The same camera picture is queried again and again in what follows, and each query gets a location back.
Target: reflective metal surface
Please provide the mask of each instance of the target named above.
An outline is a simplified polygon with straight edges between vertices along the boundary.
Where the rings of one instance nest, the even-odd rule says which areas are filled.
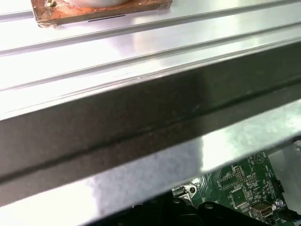
[[[175,0],[169,11],[56,29],[41,29],[33,18],[20,20],[27,5],[16,13],[13,4],[5,6],[0,119],[300,38],[297,0]]]
[[[68,3],[84,7],[112,7],[121,5],[129,0],[64,0]]]
[[[2,207],[0,224],[75,226],[103,218],[164,192],[200,172],[211,171],[288,139],[291,134],[300,132],[300,123],[301,100],[298,100],[159,153]]]

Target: metal rail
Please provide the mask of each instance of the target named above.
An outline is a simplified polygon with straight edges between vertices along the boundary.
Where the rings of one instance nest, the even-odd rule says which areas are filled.
[[[0,225],[82,225],[300,132],[301,46],[284,46],[301,1],[174,0],[55,29],[7,2]]]

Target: copper base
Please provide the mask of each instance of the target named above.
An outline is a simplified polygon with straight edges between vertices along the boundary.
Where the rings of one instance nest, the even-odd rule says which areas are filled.
[[[42,27],[68,24],[102,17],[120,16],[154,9],[166,9],[172,0],[131,0],[123,5],[110,8],[85,8],[62,0],[31,0],[33,13]]]

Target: green circuit board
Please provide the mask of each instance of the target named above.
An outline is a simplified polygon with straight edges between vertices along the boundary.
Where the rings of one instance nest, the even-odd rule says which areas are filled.
[[[195,207],[203,202],[216,202],[232,208],[248,216],[264,221],[251,210],[251,206],[262,201],[273,203],[277,198],[284,201],[269,158],[265,152],[257,153],[245,160],[226,166],[214,173],[203,175],[187,185],[197,187],[192,202]],[[277,226],[293,226],[293,222],[285,222],[274,212],[273,218]]]

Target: usb port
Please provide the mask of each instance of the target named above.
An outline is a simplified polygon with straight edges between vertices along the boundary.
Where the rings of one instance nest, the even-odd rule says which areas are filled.
[[[252,205],[250,209],[263,218],[266,218],[273,214],[272,206],[265,202],[258,202]]]

